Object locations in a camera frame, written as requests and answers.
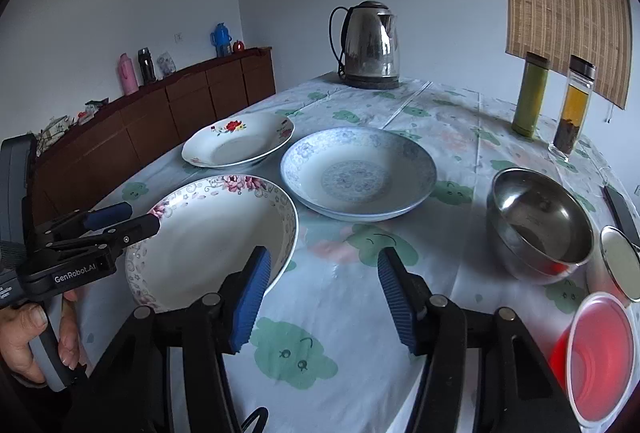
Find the tablecloth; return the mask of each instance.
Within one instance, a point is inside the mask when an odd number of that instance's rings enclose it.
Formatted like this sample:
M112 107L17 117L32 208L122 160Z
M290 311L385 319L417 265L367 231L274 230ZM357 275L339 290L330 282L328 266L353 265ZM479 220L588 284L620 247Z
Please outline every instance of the tablecloth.
M586 136L569 163L559 161L546 147L554 121L541 116L534 139L520 137L510 130L514 105L473 90L414 79L403 79L392 91L357 90L326 74L249 107L238 120L251 111L290 117L293 141L328 127L386 129L423 146L438 169L431 196L386 222L339 222L296 203L300 231L290 266L265 297L251 341L237 355L225 355L239 419L266 406L268 432L404 431L424 359L399 342L380 288L376 258L389 244L431 291L460 307L487 313L503 305L514 308L542 352L550 353L588 293L584 269L546 287L506 273L485 232L486 195L497 171L518 165L560 182L578 198L597 231L614 224L602 193L608 182L625 195L639 221L620 181ZM137 216L178 187L221 174L183 162L180 151L178 146L145 167L97 207L124 200ZM284 151L252 175L284 186L279 174ZM126 272L120 258L116 274L81 291L81 340L93 365L136 306L127 275L134 273ZM628 312L634 323L640 320L638 305ZM278 362L298 362L300 370L261 362L260 349L279 349ZM470 352L469 381L472 357ZM639 377L637 365L632 388ZM172 352L178 432L188 431L183 386L178 350ZM475 397L473 385L465 384L459 431L470 431Z

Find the red flower pattern plate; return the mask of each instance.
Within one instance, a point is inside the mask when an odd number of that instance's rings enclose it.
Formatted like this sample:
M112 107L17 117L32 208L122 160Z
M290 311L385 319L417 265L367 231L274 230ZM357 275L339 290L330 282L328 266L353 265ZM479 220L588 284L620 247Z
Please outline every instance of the red flower pattern plate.
M182 148L182 158L203 168L243 169L284 146L293 134L291 120L274 113L246 113L199 130Z

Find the pink floral rim plate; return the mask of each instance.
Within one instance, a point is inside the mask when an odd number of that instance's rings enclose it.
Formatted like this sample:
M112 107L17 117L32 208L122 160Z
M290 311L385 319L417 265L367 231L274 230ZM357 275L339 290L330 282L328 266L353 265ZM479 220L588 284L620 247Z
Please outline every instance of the pink floral rim plate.
M293 134L293 122L274 113L235 115L206 126L182 148L182 158L203 168L254 166L284 146Z
M127 249L126 270L136 301L157 312L186 307L219 290L256 245L271 254L270 291L298 239L291 198L264 178L204 178L164 197L149 212L160 219L160 230Z

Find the glass tea bottle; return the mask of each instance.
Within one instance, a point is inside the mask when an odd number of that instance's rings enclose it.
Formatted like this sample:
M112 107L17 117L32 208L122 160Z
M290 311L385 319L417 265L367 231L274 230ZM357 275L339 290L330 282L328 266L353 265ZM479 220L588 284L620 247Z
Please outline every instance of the glass tea bottle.
M593 64L571 56L558 129L554 141L549 144L549 151L565 162L569 162L569 155L582 133L595 77L596 67Z
M527 52L518 105L511 124L511 129L524 137L532 138L536 131L548 73L549 61L533 52Z

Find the wooden cabinet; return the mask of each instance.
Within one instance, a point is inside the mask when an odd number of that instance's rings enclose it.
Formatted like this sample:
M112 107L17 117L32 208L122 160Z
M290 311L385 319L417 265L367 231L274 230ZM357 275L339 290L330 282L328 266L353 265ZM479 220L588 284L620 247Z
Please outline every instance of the wooden cabinet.
M207 70L207 82L218 120L249 106L240 61Z
M166 87L180 141L184 142L200 128L216 120L206 72L193 74Z
M241 63L249 105L260 102L275 93L276 86L273 80L270 52L261 56L244 58Z
M180 143L164 88L145 95L120 113L143 166Z
M269 48L194 64L121 97L43 153L34 175L34 223L91 209L201 127L275 93Z

